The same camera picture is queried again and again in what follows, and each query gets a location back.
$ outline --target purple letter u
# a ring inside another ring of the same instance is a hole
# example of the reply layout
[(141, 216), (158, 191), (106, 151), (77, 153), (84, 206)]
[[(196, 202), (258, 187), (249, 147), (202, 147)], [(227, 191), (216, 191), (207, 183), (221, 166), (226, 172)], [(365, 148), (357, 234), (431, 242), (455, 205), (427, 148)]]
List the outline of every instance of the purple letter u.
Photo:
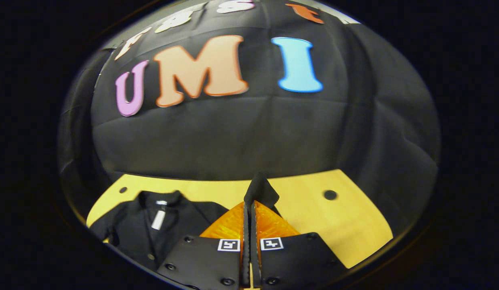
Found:
[(117, 109), (125, 116), (133, 116), (142, 107), (144, 101), (144, 68), (148, 65), (149, 61), (145, 60), (133, 67), (133, 99), (132, 101), (126, 100), (126, 79), (130, 72), (121, 74), (115, 81), (117, 87)]

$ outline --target black background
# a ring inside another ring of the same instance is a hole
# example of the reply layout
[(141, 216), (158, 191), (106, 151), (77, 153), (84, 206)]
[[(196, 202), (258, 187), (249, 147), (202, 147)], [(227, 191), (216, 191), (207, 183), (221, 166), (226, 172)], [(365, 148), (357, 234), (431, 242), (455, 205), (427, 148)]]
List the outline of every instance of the black background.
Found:
[[(89, 235), (56, 175), (56, 128), (74, 73), (115, 33), (102, 31), (149, 3), (0, 2), (4, 288), (165, 288)], [(149, 4), (116, 29), (162, 4)], [(422, 223), (428, 229), (351, 288), (499, 288), (499, 2), (334, 5), (411, 61), (435, 96), (443, 134), (432, 214)]]

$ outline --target yellow wooden surface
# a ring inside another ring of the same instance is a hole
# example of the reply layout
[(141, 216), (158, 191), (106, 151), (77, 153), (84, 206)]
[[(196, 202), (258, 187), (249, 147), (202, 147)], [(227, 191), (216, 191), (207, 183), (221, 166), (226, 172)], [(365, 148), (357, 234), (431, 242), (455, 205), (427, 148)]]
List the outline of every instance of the yellow wooden surface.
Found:
[[(281, 216), (300, 233), (316, 232), (339, 260), (351, 268), (393, 238), (386, 219), (358, 186), (341, 170), (303, 176), (270, 178), (279, 194), (276, 207)], [(191, 201), (213, 201), (226, 209), (242, 202), (251, 180), (202, 181), (121, 176), (92, 207), (87, 226), (121, 202), (131, 201), (141, 191), (180, 191)], [(119, 190), (126, 187), (124, 193)], [(335, 200), (323, 196), (335, 191)]]

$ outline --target clothing tag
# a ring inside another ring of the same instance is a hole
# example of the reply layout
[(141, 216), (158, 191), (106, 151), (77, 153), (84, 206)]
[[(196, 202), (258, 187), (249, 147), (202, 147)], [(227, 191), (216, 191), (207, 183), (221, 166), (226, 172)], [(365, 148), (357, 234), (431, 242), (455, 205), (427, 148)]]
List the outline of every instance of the clothing tag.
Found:
[(156, 213), (156, 217), (153, 220), (153, 224), (151, 225), (151, 227), (159, 231), (160, 227), (162, 226), (164, 217), (165, 217), (165, 211), (158, 211), (158, 213)]

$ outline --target foam letter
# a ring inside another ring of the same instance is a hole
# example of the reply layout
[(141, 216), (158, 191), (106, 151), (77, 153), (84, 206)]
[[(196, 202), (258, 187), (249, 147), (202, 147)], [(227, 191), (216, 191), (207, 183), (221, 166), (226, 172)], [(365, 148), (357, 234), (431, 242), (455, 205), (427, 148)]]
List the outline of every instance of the foam letter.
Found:
[(247, 82), (242, 80), (237, 48), (244, 41), (239, 35), (223, 35), (207, 41), (194, 59), (183, 47), (167, 48), (154, 57), (160, 66), (161, 95), (159, 107), (179, 104), (184, 94), (176, 90), (176, 81), (190, 97), (199, 97), (206, 75), (209, 83), (205, 93), (212, 96), (244, 93)]
[(234, 0), (219, 4), (218, 13), (229, 13), (235, 11), (249, 10), (255, 7), (252, 0)]
[(134, 93), (132, 101), (128, 102), (126, 100), (126, 79), (130, 75), (130, 72), (121, 74), (115, 81), (117, 88), (117, 109), (125, 117), (136, 114), (142, 107), (142, 101), (144, 101), (144, 69), (148, 63), (148, 60), (142, 61), (132, 69)]
[(128, 50), (130, 50), (130, 46), (132, 46), (133, 44), (135, 44), (135, 42), (137, 42), (137, 40), (139, 40), (139, 38), (146, 32), (150, 31), (151, 27), (148, 27), (146, 29), (144, 29), (143, 31), (137, 33), (136, 35), (134, 35), (132, 38), (128, 39), (126, 41), (126, 44), (123, 46), (123, 48), (121, 49), (121, 51), (119, 52), (119, 54), (115, 57), (114, 60), (117, 60), (119, 57), (123, 56)]
[(323, 89), (314, 75), (309, 50), (312, 44), (303, 39), (275, 37), (271, 42), (280, 46), (285, 76), (278, 81), (284, 90), (292, 92), (319, 92)]
[(165, 20), (162, 25), (155, 30), (155, 33), (166, 31), (171, 27), (180, 26), (181, 24), (188, 22), (191, 19), (190, 15), (192, 15), (192, 11), (185, 11)]
[(296, 12), (296, 14), (298, 14), (299, 16), (301, 16), (305, 19), (308, 19), (310, 21), (320, 23), (320, 24), (325, 23), (323, 20), (318, 19), (318, 18), (313, 16), (313, 15), (318, 14), (316, 11), (311, 11), (305, 6), (296, 5), (296, 4), (286, 4), (286, 5), (292, 7), (292, 9), (294, 9), (294, 12)]

